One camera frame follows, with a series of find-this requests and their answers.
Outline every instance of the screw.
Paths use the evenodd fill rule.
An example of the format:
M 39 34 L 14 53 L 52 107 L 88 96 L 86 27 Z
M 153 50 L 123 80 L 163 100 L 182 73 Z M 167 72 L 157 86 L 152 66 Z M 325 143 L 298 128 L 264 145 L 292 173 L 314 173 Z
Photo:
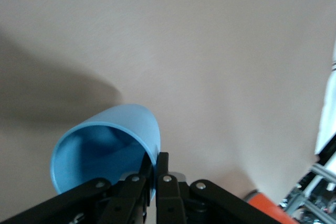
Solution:
M 198 182 L 197 184 L 196 184 L 196 187 L 199 189 L 199 190 L 203 190 L 203 189 L 205 189 L 205 184 L 204 183 L 202 183 L 202 182 Z
M 164 176 L 163 177 L 163 181 L 165 181 L 165 182 L 169 182 L 169 181 L 172 181 L 172 177 L 171 176 Z
M 99 182 L 96 184 L 96 187 L 97 187 L 97 188 L 101 188 L 101 187 L 103 187 L 104 185 L 105 185 L 104 182 L 99 181 Z
M 133 178 L 132 178 L 132 181 L 133 182 L 137 182 L 137 181 L 139 181 L 140 180 L 140 178 L 138 177 L 138 176 L 134 176 Z

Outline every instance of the orange cylinder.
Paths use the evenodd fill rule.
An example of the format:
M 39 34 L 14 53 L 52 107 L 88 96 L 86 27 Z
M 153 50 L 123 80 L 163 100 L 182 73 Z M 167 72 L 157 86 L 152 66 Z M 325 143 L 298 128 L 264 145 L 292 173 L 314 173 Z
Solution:
M 253 191 L 246 198 L 246 201 L 251 206 L 259 209 L 268 216 L 271 216 L 281 224 L 299 224 L 262 193 Z

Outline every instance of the beige surface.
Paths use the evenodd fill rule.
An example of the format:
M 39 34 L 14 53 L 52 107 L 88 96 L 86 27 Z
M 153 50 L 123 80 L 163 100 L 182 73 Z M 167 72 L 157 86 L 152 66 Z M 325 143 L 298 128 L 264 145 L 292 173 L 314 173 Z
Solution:
M 278 202 L 315 161 L 335 6 L 0 0 L 0 219 L 55 195 L 58 138 L 120 103 L 155 114 L 189 182 Z

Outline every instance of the blue cup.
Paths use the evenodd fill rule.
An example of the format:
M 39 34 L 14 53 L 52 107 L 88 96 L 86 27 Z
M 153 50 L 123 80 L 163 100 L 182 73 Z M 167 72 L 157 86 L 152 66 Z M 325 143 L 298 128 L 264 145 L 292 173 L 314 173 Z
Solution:
M 51 180 L 59 194 L 98 177 L 115 184 L 123 174 L 139 171 L 145 152 L 155 167 L 160 131 L 154 115 L 137 104 L 115 106 L 60 138 L 51 157 Z

